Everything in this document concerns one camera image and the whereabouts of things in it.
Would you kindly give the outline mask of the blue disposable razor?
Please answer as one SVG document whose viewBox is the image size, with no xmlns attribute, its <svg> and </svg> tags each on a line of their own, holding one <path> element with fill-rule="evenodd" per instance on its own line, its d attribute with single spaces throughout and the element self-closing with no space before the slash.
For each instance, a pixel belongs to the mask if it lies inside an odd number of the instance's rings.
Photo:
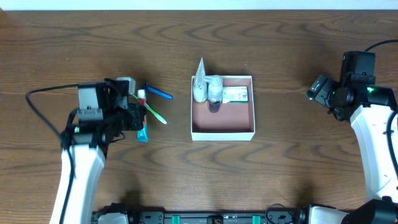
<svg viewBox="0 0 398 224">
<path fill-rule="evenodd" d="M 156 95 L 159 95 L 159 96 L 161 96 L 163 98 L 166 98 L 168 100 L 172 100 L 173 99 L 172 95 L 170 95 L 170 94 L 168 94 L 168 93 L 166 93 L 166 92 L 164 92 L 162 90 L 156 89 L 156 88 L 150 86 L 148 83 L 145 83 L 142 87 L 143 87 L 143 89 L 145 89 L 145 90 L 147 90 L 149 92 L 152 92 L 152 93 L 154 93 Z"/>
</svg>

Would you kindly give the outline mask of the clear pump bottle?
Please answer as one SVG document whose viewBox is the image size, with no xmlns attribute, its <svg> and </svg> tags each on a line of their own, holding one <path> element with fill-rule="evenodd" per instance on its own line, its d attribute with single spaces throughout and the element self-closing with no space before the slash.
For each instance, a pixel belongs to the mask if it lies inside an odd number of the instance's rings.
<svg viewBox="0 0 398 224">
<path fill-rule="evenodd" d="M 219 75 L 205 76 L 208 84 L 208 107 L 211 113 L 217 113 L 223 98 L 223 79 Z"/>
</svg>

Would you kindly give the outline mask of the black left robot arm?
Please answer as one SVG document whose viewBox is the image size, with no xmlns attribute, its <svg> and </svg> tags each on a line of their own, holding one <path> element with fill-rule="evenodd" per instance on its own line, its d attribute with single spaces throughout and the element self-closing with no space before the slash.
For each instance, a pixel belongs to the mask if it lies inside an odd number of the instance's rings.
<svg viewBox="0 0 398 224">
<path fill-rule="evenodd" d="M 60 135 L 62 173 L 51 223 L 90 223 L 109 145 L 144 127 L 145 108 L 129 102 L 135 90 L 129 77 L 78 85 L 79 107 Z"/>
</svg>

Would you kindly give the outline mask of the green and white toothbrush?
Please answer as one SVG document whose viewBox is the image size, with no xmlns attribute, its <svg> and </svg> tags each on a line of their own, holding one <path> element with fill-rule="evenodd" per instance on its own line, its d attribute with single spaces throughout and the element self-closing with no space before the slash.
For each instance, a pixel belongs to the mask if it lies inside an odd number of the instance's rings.
<svg viewBox="0 0 398 224">
<path fill-rule="evenodd" d="M 137 95 L 133 95 L 135 99 L 137 99 L 140 103 L 142 103 L 143 107 L 151 112 L 161 123 L 167 124 L 166 119 L 160 115 L 158 112 L 153 110 L 147 103 L 146 103 L 146 93 L 144 91 L 139 92 Z"/>
</svg>

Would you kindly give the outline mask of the white and green small box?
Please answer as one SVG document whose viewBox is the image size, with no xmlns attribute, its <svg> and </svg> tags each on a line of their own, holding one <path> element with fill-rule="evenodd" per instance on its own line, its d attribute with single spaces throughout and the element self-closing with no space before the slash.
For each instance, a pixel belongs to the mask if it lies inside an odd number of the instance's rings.
<svg viewBox="0 0 398 224">
<path fill-rule="evenodd" d="M 247 103 L 248 88 L 246 86 L 225 86 L 223 88 L 222 101 L 226 103 Z"/>
</svg>

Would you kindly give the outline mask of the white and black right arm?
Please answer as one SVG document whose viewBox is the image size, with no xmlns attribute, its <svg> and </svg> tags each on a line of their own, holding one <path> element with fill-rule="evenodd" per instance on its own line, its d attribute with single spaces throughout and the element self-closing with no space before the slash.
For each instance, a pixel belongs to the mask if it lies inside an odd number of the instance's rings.
<svg viewBox="0 0 398 224">
<path fill-rule="evenodd" d="M 397 223 L 397 102 L 391 88 L 377 86 L 376 56 L 343 54 L 340 79 L 319 75 L 306 96 L 351 125 L 360 149 L 365 203 L 351 212 L 309 206 L 304 223 Z"/>
</svg>

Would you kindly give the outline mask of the red and green toothpaste tube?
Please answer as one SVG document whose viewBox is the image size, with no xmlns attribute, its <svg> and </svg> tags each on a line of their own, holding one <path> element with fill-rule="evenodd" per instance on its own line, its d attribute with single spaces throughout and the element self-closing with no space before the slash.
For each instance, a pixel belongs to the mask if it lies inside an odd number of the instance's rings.
<svg viewBox="0 0 398 224">
<path fill-rule="evenodd" d="M 142 129 L 137 132 L 138 142 L 149 142 L 148 132 L 147 132 L 147 118 L 146 118 L 146 91 L 144 89 L 139 89 L 137 91 L 137 99 L 139 104 L 144 109 L 142 118 Z"/>
</svg>

